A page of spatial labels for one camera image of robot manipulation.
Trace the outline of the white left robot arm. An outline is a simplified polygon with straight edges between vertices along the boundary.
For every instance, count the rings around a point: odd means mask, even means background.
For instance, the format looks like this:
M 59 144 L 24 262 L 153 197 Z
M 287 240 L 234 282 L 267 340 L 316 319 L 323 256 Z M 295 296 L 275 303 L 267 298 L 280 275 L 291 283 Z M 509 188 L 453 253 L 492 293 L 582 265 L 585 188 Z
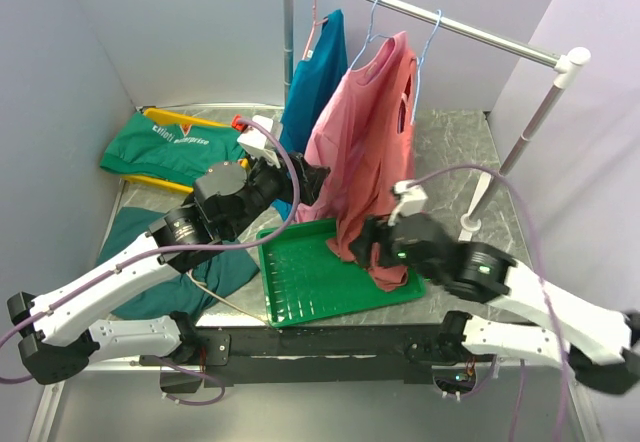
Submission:
M 67 380 L 89 365 L 128 356 L 185 364 L 201 355 L 192 318 L 173 311 L 149 320 L 107 316 L 140 293 L 185 274 L 225 251 L 275 200 L 314 203 L 329 168 L 289 153 L 274 163 L 221 162 L 193 184 L 181 206 L 161 216 L 128 247 L 84 276 L 48 294 L 20 292 L 8 302 L 13 332 L 30 378 Z

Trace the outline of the salmon red t shirt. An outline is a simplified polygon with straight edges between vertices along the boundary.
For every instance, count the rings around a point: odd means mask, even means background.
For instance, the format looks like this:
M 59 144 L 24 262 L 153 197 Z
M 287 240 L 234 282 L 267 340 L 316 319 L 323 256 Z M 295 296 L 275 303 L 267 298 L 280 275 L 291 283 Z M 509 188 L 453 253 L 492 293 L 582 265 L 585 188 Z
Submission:
M 336 221 L 329 249 L 354 262 L 350 244 L 369 216 L 387 216 L 395 206 L 392 187 L 414 175 L 412 116 L 417 60 L 407 34 L 386 40 L 371 62 L 354 72 L 350 86 L 372 104 L 364 116 L 364 152 L 347 186 L 346 207 Z

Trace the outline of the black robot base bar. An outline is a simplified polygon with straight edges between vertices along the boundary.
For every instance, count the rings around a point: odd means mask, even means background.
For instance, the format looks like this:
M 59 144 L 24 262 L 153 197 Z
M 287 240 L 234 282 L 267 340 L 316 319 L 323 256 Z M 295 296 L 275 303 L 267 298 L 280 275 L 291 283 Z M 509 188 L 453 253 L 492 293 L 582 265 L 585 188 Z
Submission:
M 402 381 L 430 384 L 433 367 L 472 358 L 436 324 L 200 327 L 206 373 L 227 386 Z

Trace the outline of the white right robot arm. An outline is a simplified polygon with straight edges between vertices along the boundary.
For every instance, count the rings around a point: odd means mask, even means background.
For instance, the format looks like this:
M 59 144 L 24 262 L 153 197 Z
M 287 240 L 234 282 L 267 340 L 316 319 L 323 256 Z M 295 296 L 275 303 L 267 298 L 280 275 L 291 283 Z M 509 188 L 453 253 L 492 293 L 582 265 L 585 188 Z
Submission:
M 364 267 L 407 267 L 459 299 L 526 321 L 499 323 L 449 311 L 432 345 L 436 362 L 450 365 L 492 354 L 569 367 L 578 382 L 609 395 L 624 395 L 639 381 L 639 355 L 633 350 L 638 313 L 591 304 L 487 243 L 455 240 L 424 213 L 395 223 L 369 217 L 349 248 Z

